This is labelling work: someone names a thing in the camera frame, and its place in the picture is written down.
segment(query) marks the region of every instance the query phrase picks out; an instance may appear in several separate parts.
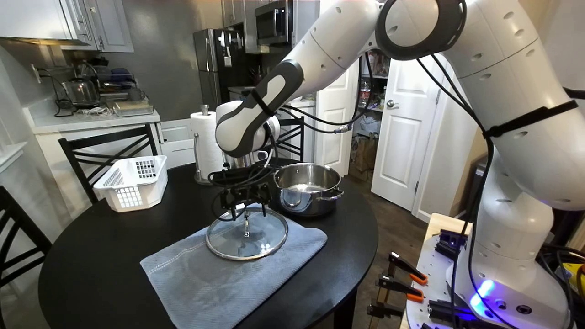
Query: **bottle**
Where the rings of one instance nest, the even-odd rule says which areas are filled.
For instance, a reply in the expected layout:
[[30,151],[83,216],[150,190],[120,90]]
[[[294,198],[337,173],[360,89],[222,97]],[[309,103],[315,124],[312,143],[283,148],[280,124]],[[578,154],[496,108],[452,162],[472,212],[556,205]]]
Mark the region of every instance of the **bottle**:
[[360,85],[360,101],[359,107],[366,108],[367,100],[370,98],[370,83],[367,79],[362,79],[362,84]]

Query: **stainless steel refrigerator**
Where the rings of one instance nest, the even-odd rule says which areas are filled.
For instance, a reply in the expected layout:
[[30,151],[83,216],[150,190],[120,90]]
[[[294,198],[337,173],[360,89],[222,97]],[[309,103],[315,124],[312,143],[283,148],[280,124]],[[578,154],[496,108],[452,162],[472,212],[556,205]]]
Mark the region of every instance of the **stainless steel refrigerator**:
[[250,69],[260,69],[260,56],[246,54],[242,32],[205,29],[193,39],[203,104],[210,110],[230,100],[228,87],[254,85]]

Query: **dish towel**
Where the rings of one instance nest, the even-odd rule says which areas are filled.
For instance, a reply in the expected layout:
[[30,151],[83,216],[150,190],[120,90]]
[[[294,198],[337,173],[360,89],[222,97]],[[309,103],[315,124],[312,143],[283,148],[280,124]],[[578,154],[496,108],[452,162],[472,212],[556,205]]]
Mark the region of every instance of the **dish towel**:
[[288,238],[280,249],[255,261],[216,256],[207,248],[204,228],[144,258],[140,265],[178,329],[233,328],[327,241],[319,229],[289,219],[287,224]]

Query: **table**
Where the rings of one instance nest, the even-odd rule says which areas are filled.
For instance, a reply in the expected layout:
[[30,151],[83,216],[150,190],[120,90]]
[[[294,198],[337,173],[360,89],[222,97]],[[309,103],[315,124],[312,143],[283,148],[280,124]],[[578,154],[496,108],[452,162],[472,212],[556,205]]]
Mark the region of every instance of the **table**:
[[[432,214],[431,220],[429,221],[429,226],[426,228],[425,233],[425,242],[426,240],[430,239],[433,235],[441,233],[441,229],[446,229],[448,231],[454,232],[461,232],[463,229],[464,221],[458,220],[457,218],[441,215],[441,214]],[[473,224],[469,224],[467,226],[466,234],[470,234],[473,228]],[[400,322],[400,329],[411,329],[408,325],[408,320],[406,316],[402,317],[402,322]]]
[[[139,262],[214,220],[219,191],[197,185],[195,166],[168,171],[160,204],[118,214],[105,200],[75,219],[57,238],[39,278],[39,300],[53,329],[174,328]],[[335,311],[350,328],[356,290],[378,245],[376,219],[353,183],[337,210],[323,218],[292,218],[323,230],[327,243],[238,328],[305,328]]]

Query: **wooden floor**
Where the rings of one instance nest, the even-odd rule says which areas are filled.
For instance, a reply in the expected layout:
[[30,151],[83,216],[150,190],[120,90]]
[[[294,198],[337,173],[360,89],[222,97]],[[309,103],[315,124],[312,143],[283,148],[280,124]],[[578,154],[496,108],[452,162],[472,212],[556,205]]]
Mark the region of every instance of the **wooden floor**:
[[[363,193],[378,222],[378,251],[366,278],[357,290],[356,309],[353,317],[353,329],[366,329],[370,324],[370,316],[366,308],[378,294],[374,281],[378,275],[388,269],[388,254],[395,252],[413,265],[417,264],[418,255],[425,238],[426,223],[414,217],[409,211],[370,192],[371,183],[366,183],[351,176],[351,179]],[[397,278],[409,283],[408,276],[397,271]],[[403,294],[392,293],[388,304],[404,307],[406,298]],[[380,321],[379,329],[397,329],[399,318],[385,318]]]

